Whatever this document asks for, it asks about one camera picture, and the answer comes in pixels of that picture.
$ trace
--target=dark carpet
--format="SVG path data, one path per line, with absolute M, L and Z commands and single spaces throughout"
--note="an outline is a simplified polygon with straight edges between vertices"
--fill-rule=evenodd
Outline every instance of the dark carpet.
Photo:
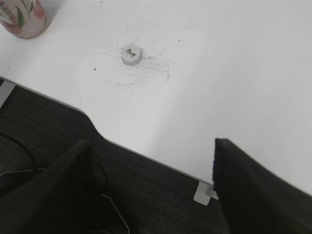
M 140 234 L 229 233 L 218 201 L 193 201 L 196 180 L 107 142 L 76 110 L 16 87 L 0 109 L 0 131 L 24 142 L 42 167 L 91 140 L 94 161 L 133 210 Z M 27 167 L 18 146 L 0 138 L 0 174 Z

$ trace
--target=desk surface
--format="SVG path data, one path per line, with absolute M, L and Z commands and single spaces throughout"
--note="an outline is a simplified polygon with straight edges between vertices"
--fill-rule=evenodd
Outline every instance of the desk surface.
M 311 0 L 41 2 L 41 36 L 0 29 L 0 76 L 202 181 L 226 137 L 312 194 Z M 143 53 L 134 67 L 121 60 L 129 44 Z

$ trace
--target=metal bracket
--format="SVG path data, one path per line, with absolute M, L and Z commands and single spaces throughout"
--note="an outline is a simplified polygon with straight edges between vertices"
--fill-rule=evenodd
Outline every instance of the metal bracket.
M 211 198 L 216 200 L 219 199 L 216 192 L 214 191 L 213 185 L 205 184 L 200 181 L 194 196 L 194 201 L 207 206 Z
M 0 109 L 2 105 L 5 103 L 6 99 L 9 97 L 10 93 L 14 89 L 15 85 L 4 81 L 0 86 Z

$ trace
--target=bottle cap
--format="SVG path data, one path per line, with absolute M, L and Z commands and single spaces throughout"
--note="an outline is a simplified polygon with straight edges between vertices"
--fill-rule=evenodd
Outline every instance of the bottle cap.
M 121 51 L 121 58 L 124 64 L 134 66 L 140 63 L 142 53 L 138 47 L 134 45 L 127 45 Z

